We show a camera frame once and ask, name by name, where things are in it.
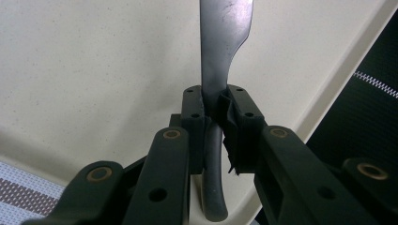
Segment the white surface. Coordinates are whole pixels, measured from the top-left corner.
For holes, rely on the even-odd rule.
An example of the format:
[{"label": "white surface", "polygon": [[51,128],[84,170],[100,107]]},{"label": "white surface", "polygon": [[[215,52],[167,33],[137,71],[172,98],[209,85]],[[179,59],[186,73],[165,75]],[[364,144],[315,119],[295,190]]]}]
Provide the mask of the white surface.
[{"label": "white surface", "polygon": [[[306,140],[397,8],[395,0],[255,1],[229,82]],[[83,166],[143,157],[200,83],[198,1],[1,1],[0,160],[65,185]],[[223,169],[229,168],[223,156]],[[260,206],[224,173],[230,217]],[[191,224],[208,224],[192,179]]]}]

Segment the white stripe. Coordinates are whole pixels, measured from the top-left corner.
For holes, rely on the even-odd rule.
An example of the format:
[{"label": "white stripe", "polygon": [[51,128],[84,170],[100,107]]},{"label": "white stripe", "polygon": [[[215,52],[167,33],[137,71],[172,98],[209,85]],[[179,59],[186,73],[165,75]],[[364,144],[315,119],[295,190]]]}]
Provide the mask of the white stripe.
[{"label": "white stripe", "polygon": [[394,97],[394,98],[398,98],[398,92],[396,90],[394,90],[393,88],[387,86],[385,83],[379,81],[376,78],[373,78],[370,75],[367,75],[365,73],[359,72],[359,71],[355,71],[355,73],[353,74],[354,77],[357,77],[375,87],[377,87],[378,89],[384,91],[385,93],[387,93],[388,95]]},{"label": "white stripe", "polygon": [[63,187],[53,182],[9,166],[3,162],[0,162],[0,178],[56,199],[59,199],[64,191]]},{"label": "white stripe", "polygon": [[43,218],[43,216],[4,202],[0,202],[1,225],[19,225],[31,218]]}]

